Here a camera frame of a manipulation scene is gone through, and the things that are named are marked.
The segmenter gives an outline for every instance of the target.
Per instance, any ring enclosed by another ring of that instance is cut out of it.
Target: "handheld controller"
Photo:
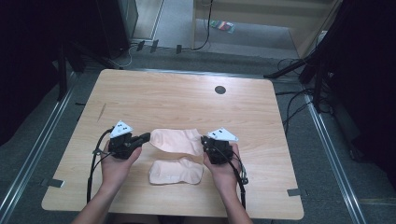
[[[114,158],[128,160],[134,150],[138,147],[142,147],[143,144],[149,141],[149,138],[150,133],[143,133],[140,136],[134,137],[132,137],[131,133],[125,133],[123,135],[110,138],[108,151],[112,153]]]
[[[202,136],[201,143],[212,164],[224,164],[233,158],[233,147],[228,141]]]

